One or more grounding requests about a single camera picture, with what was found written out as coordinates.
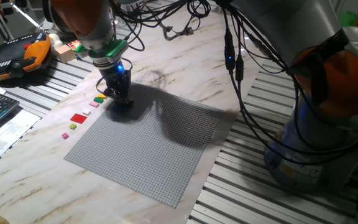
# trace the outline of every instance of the lego brick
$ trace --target lego brick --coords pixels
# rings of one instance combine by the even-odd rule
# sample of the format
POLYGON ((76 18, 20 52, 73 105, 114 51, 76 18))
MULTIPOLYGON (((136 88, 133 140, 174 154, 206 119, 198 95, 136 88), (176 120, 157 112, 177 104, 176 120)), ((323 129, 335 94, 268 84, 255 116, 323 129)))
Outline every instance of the lego brick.
POLYGON ((98 94, 98 98, 102 98, 102 99, 105 100, 105 99, 107 99, 107 96, 104 96, 102 93, 99 93, 99 94, 98 94))
POLYGON ((65 160, 176 208, 222 111, 143 85, 131 98, 129 109, 104 111, 65 160))
POLYGON ((82 124, 86 120, 86 116, 74 114, 74 116, 70 120, 82 124))
POLYGON ((75 130, 76 128, 77 128, 77 125, 76 125, 76 124, 71 124, 71 125, 70 125, 70 129, 75 130))
POLYGON ((56 49, 56 54, 62 63, 67 63, 75 59, 74 51, 67 45, 63 45, 56 49))
POLYGON ((98 108, 99 107, 99 103, 92 101, 91 103, 89 103, 89 105, 98 108))
POLYGON ((63 139, 68 139, 68 134, 67 133, 64 133, 64 134, 62 134, 62 137, 63 137, 63 139))
POLYGON ((103 103, 103 99, 102 98, 99 98, 99 97, 95 97, 93 99, 93 101, 97 102, 97 103, 103 103))
POLYGON ((85 114, 85 115, 87 115, 87 116, 89 116, 89 115, 91 114, 91 111, 90 111, 90 110, 87 110, 87 109, 84 109, 84 110, 82 111, 82 113, 85 114))

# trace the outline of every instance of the black cable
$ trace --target black cable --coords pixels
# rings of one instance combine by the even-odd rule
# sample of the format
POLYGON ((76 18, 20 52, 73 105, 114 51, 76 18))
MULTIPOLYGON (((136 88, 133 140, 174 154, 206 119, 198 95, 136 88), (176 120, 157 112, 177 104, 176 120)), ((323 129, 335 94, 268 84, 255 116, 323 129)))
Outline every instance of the black cable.
POLYGON ((141 49, 137 49, 137 48, 135 48, 135 47, 133 47, 133 46, 131 46, 131 45, 129 45, 129 47, 130 47, 131 49, 134 49, 134 50, 139 51, 139 52, 144 51, 144 50, 145 50, 145 45, 144 45, 144 43, 143 43, 142 39, 139 37, 139 35, 138 35, 138 34, 136 34, 136 32, 135 32, 135 31, 133 30, 133 28, 132 28, 132 27, 128 24, 128 22, 127 22, 127 21, 125 21, 125 23, 127 24, 127 26, 128 26, 128 28, 129 28, 129 30, 131 30, 131 32, 135 35, 136 39, 138 39, 138 40, 139 40, 139 42, 140 42, 140 44, 141 44, 141 46, 142 46, 142 48, 141 48, 141 49))
POLYGON ((271 51, 271 53, 274 54, 274 56, 276 56, 276 58, 278 58, 278 61, 283 62, 283 64, 278 64, 278 65, 281 66, 282 69, 287 69, 288 66, 286 65, 286 63, 284 63, 284 60, 276 52, 276 50, 265 40, 265 38, 258 32, 258 30, 241 13, 238 13, 238 11, 236 9, 234 9, 230 4, 225 3, 225 7, 231 13, 237 14, 241 18, 241 21, 245 22, 245 24, 253 31, 253 33, 256 34, 256 36, 259 38, 259 40, 261 40, 265 44, 265 46, 267 46, 267 48, 271 51))
POLYGON ((288 162, 291 162, 291 163, 294 163, 294 164, 298 164, 298 165, 303 165, 303 166, 314 166, 314 165, 320 165, 320 164, 325 164, 325 163, 328 163, 328 162, 331 162, 331 161, 335 161, 336 159, 339 159, 340 157, 342 156, 345 156, 346 154, 348 154, 349 152, 343 152, 342 154, 339 154, 337 156, 334 156, 330 159, 326 159, 324 161, 318 161, 318 162, 298 162, 298 161, 294 161, 292 159, 289 159, 283 155, 281 155, 279 152, 277 152, 275 149, 273 149, 272 147, 270 147, 259 135, 258 133, 255 131, 255 129, 252 127, 252 125, 249 123, 248 119, 246 118, 246 115, 244 114, 244 112, 246 111, 247 113, 247 110, 242 102, 242 99, 241 99, 241 83, 239 82, 239 88, 237 89, 236 87, 236 84, 234 82, 234 78, 233 78, 233 75, 231 73, 231 80, 232 80, 232 84, 233 84, 233 87, 234 87, 234 90, 235 92, 237 93, 237 97, 240 101, 240 106, 241 106, 241 115, 244 119, 244 121, 247 123, 248 127, 251 129, 251 131, 253 132, 253 134, 259 139, 259 141, 267 148, 267 149, 270 149, 274 154, 276 154, 278 157, 288 161, 288 162))
MULTIPOLYGON (((238 26, 241 26, 240 23, 239 23, 239 19, 236 17, 236 15, 231 14, 231 22, 232 22, 232 24, 233 24, 233 27, 236 27, 236 25, 234 24, 234 19, 233 19, 233 17, 236 18, 237 25, 238 25, 238 26)), ((237 33, 236 29, 234 29, 234 32, 236 33, 237 38, 240 39, 241 37, 239 37, 239 33, 237 33)), ((248 36, 251 35, 249 32, 246 31, 246 29, 244 29, 244 27, 243 27, 243 32, 245 32, 248 36)), ((271 71, 268 71, 266 68, 264 68, 263 66, 261 66, 261 64, 260 64, 258 61, 256 61, 256 59, 252 56, 252 54, 254 54, 254 53, 251 53, 251 51, 247 48, 246 43, 244 42, 244 44, 242 44, 242 41, 240 41, 240 43, 241 43, 241 45, 243 46, 243 48, 247 51, 247 53, 249 54, 249 56, 253 59, 253 61, 254 61, 261 69, 263 69, 263 70, 265 70, 266 72, 269 72, 269 73, 271 73, 271 74, 279 74, 279 73, 284 72, 284 70, 281 70, 281 71, 279 71, 279 72, 271 72, 271 71)))
MULTIPOLYGON (((239 23, 239 19, 236 15, 233 15, 231 14, 231 21, 232 21, 232 24, 233 24, 233 27, 235 27, 236 25, 234 24, 234 18, 236 18, 236 21, 237 21, 237 24, 240 25, 239 23)), ((241 38, 239 37, 239 34, 237 33, 236 29, 234 29, 234 32, 236 33, 236 36, 237 38, 241 38)), ((245 27, 243 26, 243 32, 245 32, 248 36, 252 36, 252 34, 250 34, 249 32, 247 32, 247 30, 245 29, 245 27)), ((244 44, 242 43, 241 41, 241 45, 243 46, 243 48, 247 51, 247 53, 249 54, 249 56, 253 59, 253 61, 263 70, 265 70, 266 72, 269 72, 271 74, 279 74, 279 73, 282 73, 285 71, 285 69, 283 68, 283 70, 279 71, 279 72, 271 72, 271 71, 268 71, 266 68, 264 68, 263 66, 261 66, 261 64, 259 64, 258 61, 256 61, 256 59, 252 56, 252 55, 256 55, 254 53, 252 53, 248 48, 247 48, 247 45, 244 41, 244 44)), ((272 61, 276 61, 276 59, 274 58, 274 56, 272 55, 271 57, 262 57, 262 56, 259 56, 259 55, 256 55, 256 57, 260 57, 260 58, 264 58, 264 59, 269 59, 269 60, 272 60, 272 61)))
POLYGON ((122 58, 122 59, 123 59, 124 61, 130 63, 131 67, 129 68, 129 71, 132 71, 132 69, 134 68, 134 65, 132 64, 132 62, 131 62, 130 60, 126 59, 126 58, 122 58))
POLYGON ((358 147, 358 141, 356 141, 354 144, 351 144, 350 146, 344 147, 344 148, 340 148, 340 149, 335 149, 335 150, 330 150, 330 151, 323 151, 323 152, 305 152, 305 151, 300 151, 298 149, 295 149, 293 147, 287 146, 286 144, 283 144, 282 142, 280 142, 279 140, 275 139, 273 136, 271 136, 268 132, 266 132, 266 130, 264 130, 264 128, 262 128, 254 119, 253 117, 247 112, 247 110, 245 109, 245 106, 243 104, 243 102, 241 102, 242 108, 244 108, 243 110, 245 111, 245 113, 247 114, 247 116, 251 119, 251 121, 266 135, 268 136, 270 139, 272 139, 273 141, 275 141, 277 144, 282 145, 283 147, 291 150, 291 151, 295 151, 298 152, 300 154, 309 154, 309 155, 327 155, 327 154, 336 154, 336 153, 340 153, 340 152, 344 152, 345 154, 347 154, 351 149, 357 148, 358 147))

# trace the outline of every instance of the white marble table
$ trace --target white marble table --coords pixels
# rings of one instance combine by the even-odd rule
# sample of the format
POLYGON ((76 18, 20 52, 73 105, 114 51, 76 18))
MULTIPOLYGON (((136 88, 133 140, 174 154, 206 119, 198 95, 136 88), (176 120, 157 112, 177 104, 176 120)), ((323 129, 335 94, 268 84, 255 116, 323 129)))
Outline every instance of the white marble table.
MULTIPOLYGON (((182 17, 189 15, 181 11, 165 23, 182 29, 182 17)), ((95 70, 0 159, 0 215, 10 223, 186 223, 239 110, 224 66, 224 28, 222 15, 211 14, 195 35, 172 42, 161 28, 144 29, 147 50, 125 53, 134 63, 133 81, 226 111, 176 209, 63 160, 108 104, 88 105, 97 94, 95 70), (70 130, 70 118, 84 108, 92 114, 70 130)), ((246 97, 259 68, 244 60, 246 97)))

